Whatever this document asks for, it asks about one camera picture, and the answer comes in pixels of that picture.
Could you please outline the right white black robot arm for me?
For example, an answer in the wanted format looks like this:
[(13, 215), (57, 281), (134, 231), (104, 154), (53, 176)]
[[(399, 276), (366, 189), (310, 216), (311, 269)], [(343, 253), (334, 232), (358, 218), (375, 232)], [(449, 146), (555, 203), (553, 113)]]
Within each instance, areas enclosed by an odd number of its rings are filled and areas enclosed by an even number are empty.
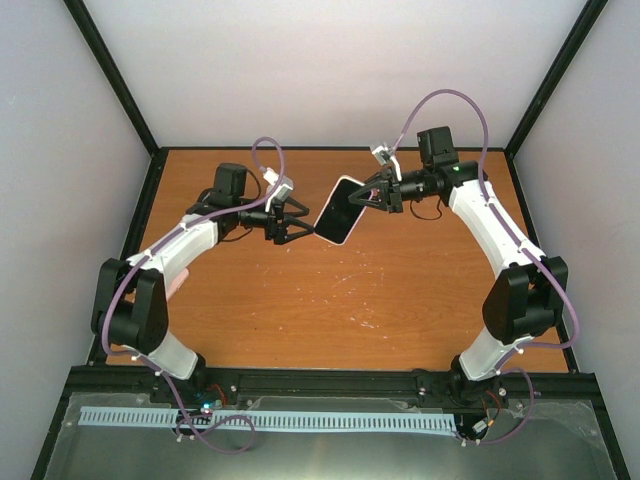
[(421, 131), (417, 139), (421, 169), (402, 171), (389, 146), (376, 146), (371, 153), (381, 170), (349, 201), (400, 213), (406, 202), (436, 196), (461, 219), (485, 254), (495, 282), (482, 305), (484, 327), (452, 360), (444, 388), (453, 402), (467, 406), (495, 386), (512, 355), (556, 326), (568, 267), (561, 258), (548, 257), (521, 231), (478, 162), (460, 160), (448, 127)]

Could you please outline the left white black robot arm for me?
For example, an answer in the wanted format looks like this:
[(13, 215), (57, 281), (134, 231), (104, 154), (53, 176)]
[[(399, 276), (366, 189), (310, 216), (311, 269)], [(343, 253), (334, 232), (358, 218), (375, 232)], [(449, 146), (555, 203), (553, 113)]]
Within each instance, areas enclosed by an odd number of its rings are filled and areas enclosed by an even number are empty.
[(201, 400), (208, 390), (204, 358), (169, 329), (168, 301), (186, 281), (189, 265), (238, 226), (261, 228), (276, 245), (313, 231), (303, 220), (308, 207), (290, 195), (288, 177), (265, 169), (265, 195), (250, 200), (245, 196), (250, 175), (243, 165), (220, 164), (213, 185), (169, 233), (125, 260), (105, 261), (99, 272), (92, 331), (105, 348), (120, 346), (174, 378), (172, 388), (186, 402)]

